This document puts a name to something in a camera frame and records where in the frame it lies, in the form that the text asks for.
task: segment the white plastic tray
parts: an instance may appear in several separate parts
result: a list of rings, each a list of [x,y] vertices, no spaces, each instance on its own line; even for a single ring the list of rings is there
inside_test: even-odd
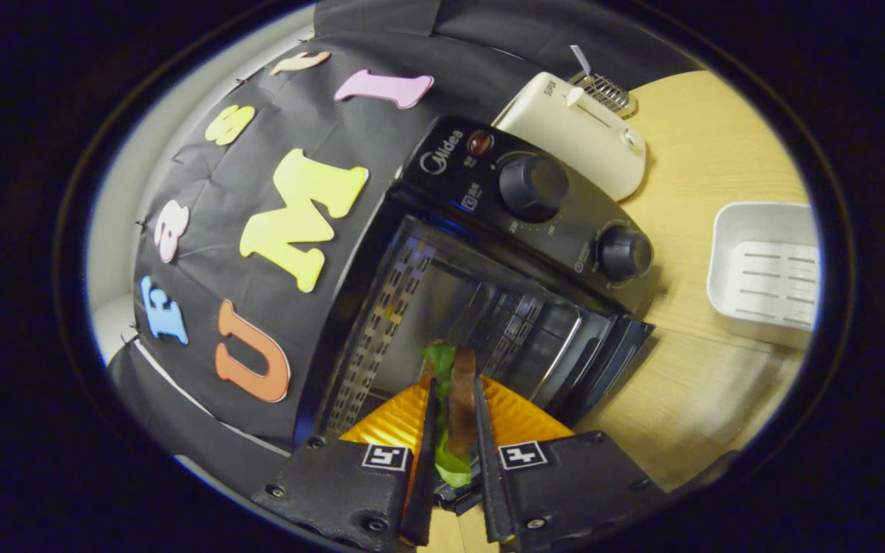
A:
[[[820,283],[818,235],[810,206],[740,202],[719,211],[708,293],[728,332],[807,347]]]

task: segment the foam letter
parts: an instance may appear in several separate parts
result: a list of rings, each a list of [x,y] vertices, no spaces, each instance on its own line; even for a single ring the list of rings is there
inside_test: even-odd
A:
[[[154,290],[148,276],[141,278],[141,300],[145,303],[145,316],[148,318],[148,329],[151,330],[152,337],[170,335],[176,336],[182,343],[189,342],[179,304],[168,301],[164,291]]]
[[[372,75],[366,69],[347,78],[333,95],[335,101],[342,101],[348,97],[371,97],[394,101],[398,109],[408,109],[418,104],[429,87],[432,87],[435,78],[422,75],[415,78],[386,77]]]
[[[252,346],[263,355],[268,366],[264,376],[257,374],[231,357],[227,352],[227,346],[218,343],[217,351],[214,353],[217,375],[222,380],[234,382],[245,392],[263,402],[281,402],[289,391],[289,360],[285,358],[285,352],[275,340],[239,317],[234,312],[234,304],[227,299],[220,305],[217,329],[221,336],[233,335],[241,339],[241,342]]]
[[[307,160],[299,148],[289,151],[275,168],[273,182],[285,202],[280,210],[254,214],[241,234],[241,255],[257,253],[296,277],[299,291],[316,287],[323,269],[323,252],[304,252],[292,242],[327,242],[333,227],[324,220],[313,202],[324,204],[330,216],[347,215],[368,180],[364,167],[340,169]]]
[[[269,75],[278,75],[280,71],[299,71],[301,69],[309,69],[310,67],[315,67],[320,65],[329,58],[329,52],[320,52],[319,54],[313,57],[306,57],[309,55],[308,52],[299,52],[298,54],[292,56],[291,58],[285,58],[284,60],[275,64],[275,67],[271,68],[271,71],[268,72]]]
[[[255,117],[255,108],[246,105],[239,108],[236,105],[229,105],[217,116],[217,119],[210,122],[207,126],[204,137],[209,141],[215,141],[217,146],[225,146],[231,144],[237,139],[242,130],[248,126],[248,123]]]
[[[159,259],[169,263],[176,255],[176,246],[180,242],[180,234],[190,223],[190,208],[180,207],[176,200],[169,200],[162,207],[157,223],[155,223],[155,245],[159,246]]]

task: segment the wooden surface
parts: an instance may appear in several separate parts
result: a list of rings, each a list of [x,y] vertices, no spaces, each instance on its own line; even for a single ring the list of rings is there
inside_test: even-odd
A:
[[[784,398],[802,351],[726,333],[706,295],[712,225],[742,200],[807,203],[772,130],[735,91],[693,72],[631,91],[628,119],[648,144],[644,183],[622,206],[651,238],[660,290],[649,354],[576,431],[606,431],[664,490],[747,444]],[[433,516],[425,552],[495,551],[478,506]]]

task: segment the white container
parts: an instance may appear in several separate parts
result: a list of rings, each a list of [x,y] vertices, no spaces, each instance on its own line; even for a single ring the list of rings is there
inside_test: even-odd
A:
[[[811,206],[740,202],[719,211],[707,287],[728,332],[806,349],[820,283]]]
[[[612,200],[633,194],[644,178],[647,144],[637,130],[551,73],[528,81],[491,125],[555,155]]]

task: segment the black knob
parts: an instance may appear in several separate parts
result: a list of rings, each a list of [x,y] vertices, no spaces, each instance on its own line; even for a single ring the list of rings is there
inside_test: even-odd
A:
[[[647,236],[629,227],[615,225],[600,236],[600,272],[610,280],[639,277],[651,267],[654,249]]]
[[[521,155],[501,169],[501,197],[510,213],[541,223],[565,206],[568,176],[550,158]]]

